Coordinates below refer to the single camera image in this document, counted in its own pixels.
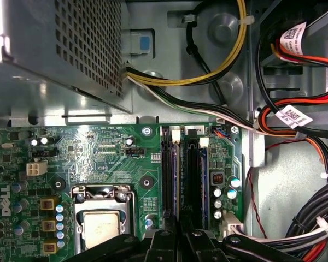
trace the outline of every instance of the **white wire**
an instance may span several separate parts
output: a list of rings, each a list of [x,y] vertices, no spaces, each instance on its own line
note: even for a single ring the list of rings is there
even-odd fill
[[[243,236],[246,236],[244,235],[243,233],[239,232],[237,228],[235,227],[231,227],[232,231],[237,234],[237,235],[243,235]],[[316,235],[318,233],[322,233],[324,232],[325,229],[324,228],[318,228],[318,229],[315,229],[313,231],[311,231],[310,233],[307,233],[307,234],[303,234],[303,235],[299,235],[299,236],[292,236],[292,237],[287,237],[285,239],[260,239],[260,238],[257,238],[257,237],[252,237],[252,236],[247,236],[248,238],[250,239],[253,239],[255,241],[258,241],[258,242],[261,242],[261,243],[269,243],[269,242],[276,242],[276,241],[283,241],[283,240],[295,240],[295,239],[301,239],[303,237],[308,237],[308,236],[313,236],[313,235]]]
[[[148,92],[150,92],[154,97],[156,97],[159,101],[161,101],[162,103],[166,104],[166,105],[169,105],[170,107],[172,107],[169,103],[167,103],[164,99],[162,99],[158,94],[156,94],[153,90],[151,90],[147,85],[141,83],[141,82],[138,82],[136,81],[135,79],[129,77],[129,80],[132,81],[133,83],[135,83],[136,85],[144,88],[145,90],[147,90]],[[202,114],[208,114],[208,115],[213,115],[213,116],[217,116],[219,118],[222,118],[223,120],[226,120],[230,123],[233,123],[239,127],[242,127],[242,128],[245,128],[247,130],[250,130],[254,133],[258,133],[258,134],[261,134],[261,135],[269,135],[267,133],[264,133],[264,132],[260,132],[260,131],[257,131],[256,129],[252,128],[252,127],[248,127],[242,123],[240,123],[239,121],[235,120],[234,118],[230,117],[230,116],[226,116],[222,113],[219,113],[219,112],[214,112],[214,111],[210,111],[210,110],[203,110],[203,109],[193,109],[193,108],[188,108],[188,107],[185,107],[185,106],[181,106],[181,105],[175,105],[176,107],[178,108],[182,108],[182,109],[185,109],[185,110],[188,110],[188,111],[193,111],[193,112],[198,112],[198,113],[202,113]]]

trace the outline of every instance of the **perforated metal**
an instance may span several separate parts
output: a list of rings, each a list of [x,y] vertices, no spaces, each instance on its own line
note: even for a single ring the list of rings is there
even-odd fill
[[[120,0],[54,0],[56,54],[122,98]]]

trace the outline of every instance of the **barcode label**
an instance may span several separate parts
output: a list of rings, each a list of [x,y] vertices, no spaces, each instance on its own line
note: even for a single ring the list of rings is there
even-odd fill
[[[296,128],[297,126],[303,127],[306,124],[313,121],[313,119],[300,110],[297,110],[292,105],[287,105],[284,109],[278,111],[276,116],[290,128]]]
[[[289,52],[296,55],[302,55],[301,39],[304,35],[306,28],[306,22],[300,25],[294,26],[293,28],[286,31],[280,38],[280,44],[286,48]]]

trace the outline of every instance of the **black ram slot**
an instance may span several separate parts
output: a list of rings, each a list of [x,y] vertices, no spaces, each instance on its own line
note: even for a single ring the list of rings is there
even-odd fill
[[[162,195],[163,211],[174,211],[174,178],[172,175],[172,142],[169,127],[162,127],[161,162],[162,162]]]
[[[199,139],[196,130],[189,130],[185,172],[185,203],[192,207],[194,228],[202,225],[202,177],[200,165]]]

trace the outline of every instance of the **dell logo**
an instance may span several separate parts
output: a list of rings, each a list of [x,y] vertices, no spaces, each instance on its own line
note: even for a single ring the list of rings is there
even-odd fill
[[[10,209],[10,186],[6,186],[5,188],[1,189],[1,192],[3,193],[0,197],[2,199],[1,205],[2,205],[2,210],[1,210],[1,215],[3,217],[9,217],[11,216],[11,209]]]

